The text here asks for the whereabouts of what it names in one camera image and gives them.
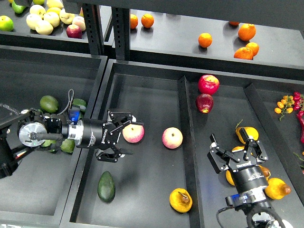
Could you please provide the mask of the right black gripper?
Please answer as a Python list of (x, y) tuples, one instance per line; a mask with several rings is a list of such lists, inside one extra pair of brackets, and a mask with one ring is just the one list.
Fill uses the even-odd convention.
[[(241, 162), (241, 159), (233, 152), (222, 149), (213, 133), (209, 137), (211, 145), (207, 157), (216, 174), (229, 169), (238, 193), (260, 187), (264, 189), (268, 186), (268, 182), (257, 163), (268, 161), (265, 148), (261, 141), (249, 136), (244, 127), (240, 128), (239, 133), (245, 142), (243, 156), (245, 161)], [(252, 152), (256, 153), (256, 156), (253, 156), (254, 159), (251, 159)]]

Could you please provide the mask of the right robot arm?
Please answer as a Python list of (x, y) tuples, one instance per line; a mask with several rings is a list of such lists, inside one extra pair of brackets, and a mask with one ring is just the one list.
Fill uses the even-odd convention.
[(244, 128), (239, 132), (245, 146), (236, 151), (221, 148), (215, 135), (210, 135), (208, 159), (216, 173), (230, 172), (237, 190), (235, 195), (225, 198), (227, 206), (217, 214), (228, 209), (241, 210), (249, 228), (284, 228), (287, 222), (280, 218), (265, 195), (269, 184), (259, 166), (268, 160), (264, 146), (249, 136)]

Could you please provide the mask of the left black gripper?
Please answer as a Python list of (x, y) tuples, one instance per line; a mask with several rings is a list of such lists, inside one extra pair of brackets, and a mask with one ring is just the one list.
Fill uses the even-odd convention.
[[(141, 125), (130, 112), (108, 110), (111, 121), (93, 119), (81, 119), (76, 125), (76, 147), (85, 149), (98, 149), (95, 156), (98, 161), (116, 163), (125, 155), (133, 155), (132, 152), (116, 147), (116, 134), (130, 124)], [(113, 153), (104, 150), (111, 148)]]

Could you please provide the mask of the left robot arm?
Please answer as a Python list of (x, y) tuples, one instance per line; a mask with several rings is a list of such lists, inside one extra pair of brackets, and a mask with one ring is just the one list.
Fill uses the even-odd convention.
[(18, 162), (32, 151), (58, 150), (65, 139), (77, 148), (99, 149), (99, 161), (117, 162), (128, 152), (116, 147), (123, 129), (131, 124), (142, 126), (130, 112), (108, 111), (107, 120), (79, 118), (72, 105), (74, 90), (68, 91), (68, 103), (58, 114), (38, 109), (21, 112), (6, 104), (1, 107), (13, 114), (0, 122), (0, 176), (11, 176)]

